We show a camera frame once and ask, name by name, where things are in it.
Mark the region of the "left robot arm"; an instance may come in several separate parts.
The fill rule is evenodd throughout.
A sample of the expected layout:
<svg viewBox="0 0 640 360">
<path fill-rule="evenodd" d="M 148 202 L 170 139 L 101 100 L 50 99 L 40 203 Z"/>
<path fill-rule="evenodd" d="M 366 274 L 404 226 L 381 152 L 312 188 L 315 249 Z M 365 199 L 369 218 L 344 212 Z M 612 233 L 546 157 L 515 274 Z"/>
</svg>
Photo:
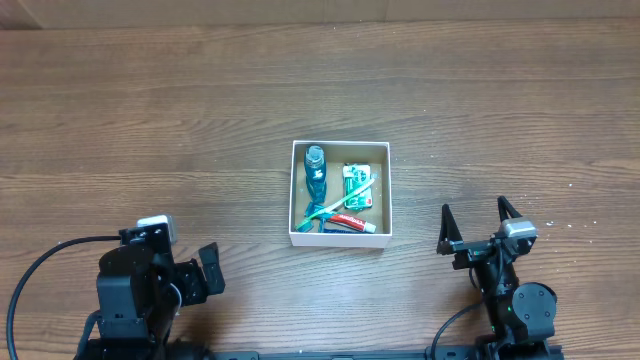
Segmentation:
<svg viewBox="0 0 640 360">
<path fill-rule="evenodd" d="M 211 359 L 202 345 L 169 340 L 183 307 L 204 303 L 224 292 L 215 242 L 199 257 L 177 263 L 176 236 L 168 218 L 140 220 L 119 232 L 120 246 L 99 261 L 99 309 L 85 322 L 78 359 Z"/>
</svg>

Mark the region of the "red Colgate toothpaste tube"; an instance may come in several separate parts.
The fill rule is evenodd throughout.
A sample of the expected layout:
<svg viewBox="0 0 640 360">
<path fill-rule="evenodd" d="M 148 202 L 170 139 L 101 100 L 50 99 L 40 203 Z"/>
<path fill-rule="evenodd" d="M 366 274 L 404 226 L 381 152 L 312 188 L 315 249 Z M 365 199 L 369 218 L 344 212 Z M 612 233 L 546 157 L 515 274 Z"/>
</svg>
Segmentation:
<svg viewBox="0 0 640 360">
<path fill-rule="evenodd" d="M 362 233 L 373 234 L 376 232 L 376 226 L 374 224 L 347 214 L 333 214 L 327 221 Z"/>
</svg>

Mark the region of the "green Dettol soap packet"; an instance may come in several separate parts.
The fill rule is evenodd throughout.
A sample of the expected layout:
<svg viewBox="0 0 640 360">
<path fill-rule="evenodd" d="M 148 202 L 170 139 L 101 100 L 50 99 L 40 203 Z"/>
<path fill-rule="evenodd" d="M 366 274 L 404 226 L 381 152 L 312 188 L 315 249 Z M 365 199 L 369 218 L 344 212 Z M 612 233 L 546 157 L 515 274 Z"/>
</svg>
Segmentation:
<svg viewBox="0 0 640 360">
<path fill-rule="evenodd" d="M 369 164 L 345 164 L 342 168 L 344 193 L 351 194 L 371 180 L 371 167 Z M 373 206 L 371 186 L 368 186 L 358 195 L 344 202 L 344 207 L 352 211 L 363 211 Z"/>
</svg>

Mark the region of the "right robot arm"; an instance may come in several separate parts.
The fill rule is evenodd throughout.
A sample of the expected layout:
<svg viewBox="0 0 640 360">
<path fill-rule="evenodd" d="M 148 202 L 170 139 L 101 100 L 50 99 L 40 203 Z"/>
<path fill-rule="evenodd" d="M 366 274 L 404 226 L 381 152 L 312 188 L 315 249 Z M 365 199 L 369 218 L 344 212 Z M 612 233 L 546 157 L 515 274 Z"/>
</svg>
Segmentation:
<svg viewBox="0 0 640 360">
<path fill-rule="evenodd" d="M 437 331 L 426 349 L 427 359 L 560 360 L 560 346 L 548 339 L 555 335 L 557 295 L 539 282 L 521 283 L 514 262 L 532 250 L 538 237 L 533 222 L 519 213 L 506 197 L 497 198 L 499 229 L 489 239 L 465 242 L 450 207 L 442 206 L 436 251 L 452 255 L 455 270 L 469 271 L 481 300 L 460 310 Z M 445 330 L 463 315 L 484 307 L 492 333 L 479 336 L 472 345 L 439 348 Z"/>
</svg>

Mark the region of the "green toothbrush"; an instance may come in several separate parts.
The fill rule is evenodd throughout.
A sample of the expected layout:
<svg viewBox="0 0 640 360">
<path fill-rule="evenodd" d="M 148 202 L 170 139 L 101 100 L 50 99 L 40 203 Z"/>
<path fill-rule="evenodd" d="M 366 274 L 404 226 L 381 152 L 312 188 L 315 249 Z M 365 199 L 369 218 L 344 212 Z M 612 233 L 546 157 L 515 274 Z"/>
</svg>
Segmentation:
<svg viewBox="0 0 640 360">
<path fill-rule="evenodd" d="M 341 198 L 337 202 L 333 203 L 332 205 L 329 205 L 327 207 L 324 207 L 322 209 L 319 209 L 319 210 L 313 212 L 311 215 L 305 217 L 300 223 L 295 225 L 294 229 L 296 231 L 298 231 L 301 228 L 304 228 L 309 222 L 311 222 L 314 218 L 318 217 L 319 215 L 332 212 L 332 211 L 342 207 L 346 201 L 348 201 L 348 200 L 350 200 L 350 199 L 352 199 L 354 197 L 359 196 L 362 192 L 364 192 L 369 187 L 371 187 L 375 183 L 375 181 L 376 181 L 376 179 L 372 178 L 369 181 L 367 181 L 366 183 L 364 183 L 363 185 L 361 185 L 360 187 L 358 187 L 357 189 L 355 189 L 354 191 L 352 191 L 352 192 L 348 193 L 347 195 L 345 195 L 343 198 Z"/>
</svg>

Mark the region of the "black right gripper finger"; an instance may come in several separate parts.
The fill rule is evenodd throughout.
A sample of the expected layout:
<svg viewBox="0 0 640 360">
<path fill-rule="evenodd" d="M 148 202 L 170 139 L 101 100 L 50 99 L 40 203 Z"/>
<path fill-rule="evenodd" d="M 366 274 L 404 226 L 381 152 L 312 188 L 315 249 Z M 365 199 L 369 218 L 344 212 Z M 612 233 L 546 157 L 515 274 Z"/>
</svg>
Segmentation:
<svg viewBox="0 0 640 360">
<path fill-rule="evenodd" d="M 441 227 L 438 242 L 462 241 L 463 238 L 448 204 L 441 208 Z"/>
<path fill-rule="evenodd" d="M 505 196 L 497 198 L 497 205 L 501 221 L 522 217 Z"/>
</svg>

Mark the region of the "blue mouthwash bottle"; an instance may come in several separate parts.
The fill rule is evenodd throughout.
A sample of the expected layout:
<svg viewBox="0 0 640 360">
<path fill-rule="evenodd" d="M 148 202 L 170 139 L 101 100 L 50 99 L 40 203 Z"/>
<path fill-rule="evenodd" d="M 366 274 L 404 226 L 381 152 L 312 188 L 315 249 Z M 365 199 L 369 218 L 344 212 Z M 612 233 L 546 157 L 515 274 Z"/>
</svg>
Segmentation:
<svg viewBox="0 0 640 360">
<path fill-rule="evenodd" d="M 322 204 L 326 198 L 326 161 L 324 150 L 318 145 L 307 147 L 304 157 L 306 186 L 314 204 Z"/>
</svg>

